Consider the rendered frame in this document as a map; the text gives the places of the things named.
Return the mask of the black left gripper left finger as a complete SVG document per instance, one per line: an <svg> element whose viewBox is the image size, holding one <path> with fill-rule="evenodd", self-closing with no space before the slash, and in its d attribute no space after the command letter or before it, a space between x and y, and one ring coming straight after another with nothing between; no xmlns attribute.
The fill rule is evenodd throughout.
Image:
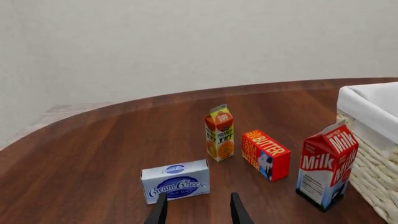
<svg viewBox="0 0 398 224"><path fill-rule="evenodd" d="M161 193L146 219L146 224L166 224L167 219L167 194Z"/></svg>

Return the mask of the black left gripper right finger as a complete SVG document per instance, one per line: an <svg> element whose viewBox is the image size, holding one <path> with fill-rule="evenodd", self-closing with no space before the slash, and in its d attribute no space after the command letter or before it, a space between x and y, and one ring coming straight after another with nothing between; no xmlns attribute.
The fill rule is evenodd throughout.
<svg viewBox="0 0 398 224"><path fill-rule="evenodd" d="M231 194L230 210L233 224L254 224L237 192Z"/></svg>

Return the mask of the white wicker basket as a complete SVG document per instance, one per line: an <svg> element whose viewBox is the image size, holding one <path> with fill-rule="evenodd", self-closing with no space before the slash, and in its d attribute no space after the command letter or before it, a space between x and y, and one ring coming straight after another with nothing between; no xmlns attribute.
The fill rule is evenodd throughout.
<svg viewBox="0 0 398 224"><path fill-rule="evenodd" d="M336 104L359 143L349 181L388 224L398 224L398 82L344 86Z"/></svg>

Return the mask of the blue cream cheese box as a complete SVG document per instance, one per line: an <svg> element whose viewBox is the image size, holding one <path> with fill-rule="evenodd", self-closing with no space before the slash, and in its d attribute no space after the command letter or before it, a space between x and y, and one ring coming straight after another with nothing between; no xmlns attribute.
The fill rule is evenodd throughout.
<svg viewBox="0 0 398 224"><path fill-rule="evenodd" d="M210 170L205 159L143 169L140 180L148 205L156 203L160 194L176 200L210 193Z"/></svg>

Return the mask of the red butter box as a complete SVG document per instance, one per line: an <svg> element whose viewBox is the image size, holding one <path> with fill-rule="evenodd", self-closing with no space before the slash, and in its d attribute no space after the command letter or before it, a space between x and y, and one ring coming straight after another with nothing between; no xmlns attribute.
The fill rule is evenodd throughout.
<svg viewBox="0 0 398 224"><path fill-rule="evenodd" d="M288 176L290 155L290 150L260 130L243 134L242 157L270 182Z"/></svg>

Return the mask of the orange juice carton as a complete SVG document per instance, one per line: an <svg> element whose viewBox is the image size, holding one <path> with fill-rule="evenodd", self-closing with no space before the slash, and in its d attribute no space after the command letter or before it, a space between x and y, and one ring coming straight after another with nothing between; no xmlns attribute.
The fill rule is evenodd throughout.
<svg viewBox="0 0 398 224"><path fill-rule="evenodd" d="M205 117L207 153L220 162L234 155L234 118L227 104L210 110Z"/></svg>

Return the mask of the red milk carton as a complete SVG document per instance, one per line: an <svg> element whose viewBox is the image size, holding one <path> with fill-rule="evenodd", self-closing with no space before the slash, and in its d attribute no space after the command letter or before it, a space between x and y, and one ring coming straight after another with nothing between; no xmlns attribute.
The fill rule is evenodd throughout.
<svg viewBox="0 0 398 224"><path fill-rule="evenodd" d="M295 191L322 212L341 201L359 144L344 121L306 138Z"/></svg>

